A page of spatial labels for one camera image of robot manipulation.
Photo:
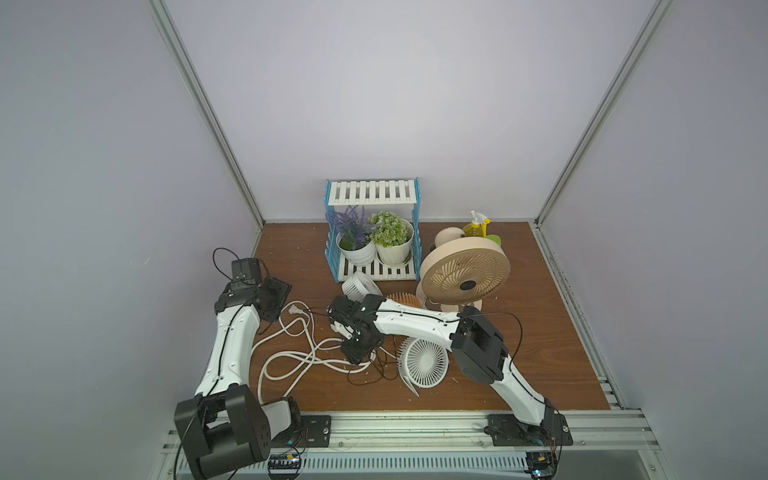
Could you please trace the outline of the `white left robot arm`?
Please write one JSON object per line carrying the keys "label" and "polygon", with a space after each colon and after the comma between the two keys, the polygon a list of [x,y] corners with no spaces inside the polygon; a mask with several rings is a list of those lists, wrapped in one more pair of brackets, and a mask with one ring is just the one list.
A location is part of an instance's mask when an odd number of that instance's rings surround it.
{"label": "white left robot arm", "polygon": [[275,438],[300,430],[295,400],[262,404],[248,385],[260,324],[279,319],[290,290],[290,284],[273,277],[235,280],[214,304],[216,337],[204,376],[174,413],[180,449],[194,479],[233,474],[264,461]]}

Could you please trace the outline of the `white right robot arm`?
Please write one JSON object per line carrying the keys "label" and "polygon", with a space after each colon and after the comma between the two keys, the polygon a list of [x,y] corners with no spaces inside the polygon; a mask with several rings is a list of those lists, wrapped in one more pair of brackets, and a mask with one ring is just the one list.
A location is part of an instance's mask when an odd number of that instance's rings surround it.
{"label": "white right robot arm", "polygon": [[524,379],[503,335],[480,310],[467,306],[459,312],[437,312],[368,295],[361,302],[338,296],[327,315],[339,333],[349,335],[341,351],[354,365],[388,335],[429,341],[451,352],[467,378],[491,386],[511,409],[488,418],[485,432],[496,446],[555,450],[573,444],[565,416]]}

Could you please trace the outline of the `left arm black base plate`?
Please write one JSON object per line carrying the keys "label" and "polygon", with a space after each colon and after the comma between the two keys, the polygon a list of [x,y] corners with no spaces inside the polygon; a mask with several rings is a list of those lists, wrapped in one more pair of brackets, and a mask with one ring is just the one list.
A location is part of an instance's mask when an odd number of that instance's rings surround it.
{"label": "left arm black base plate", "polygon": [[327,448],[333,417],[331,415],[302,415],[299,425],[289,431],[286,444],[299,450]]}

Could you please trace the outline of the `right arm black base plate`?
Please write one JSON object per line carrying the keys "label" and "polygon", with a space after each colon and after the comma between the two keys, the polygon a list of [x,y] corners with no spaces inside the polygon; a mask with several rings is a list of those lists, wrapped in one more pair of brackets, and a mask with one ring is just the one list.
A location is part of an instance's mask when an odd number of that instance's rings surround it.
{"label": "right arm black base plate", "polygon": [[559,413],[547,413],[541,425],[523,423],[512,414],[491,414],[483,432],[496,447],[550,449],[574,444],[566,418]]}

